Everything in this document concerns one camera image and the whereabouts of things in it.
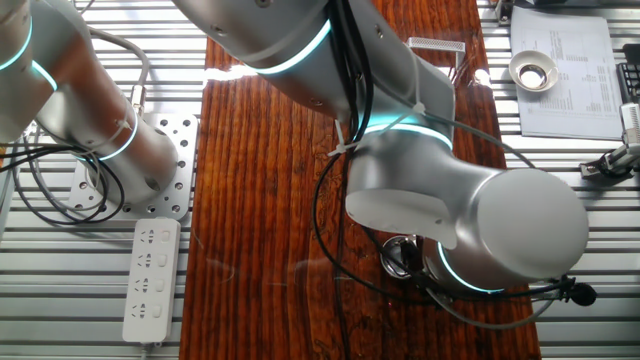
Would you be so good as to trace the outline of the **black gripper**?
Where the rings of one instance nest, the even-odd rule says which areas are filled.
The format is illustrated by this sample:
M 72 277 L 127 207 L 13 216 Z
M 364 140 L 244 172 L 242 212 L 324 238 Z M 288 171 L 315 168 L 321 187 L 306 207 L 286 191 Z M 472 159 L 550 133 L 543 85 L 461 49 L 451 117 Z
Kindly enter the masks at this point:
M 422 272 L 424 264 L 422 251 L 416 241 L 405 238 L 400 242 L 401 269 L 411 275 L 411 281 L 416 285 L 421 294 L 428 295 L 433 300 L 448 300 L 448 292 L 429 275 Z

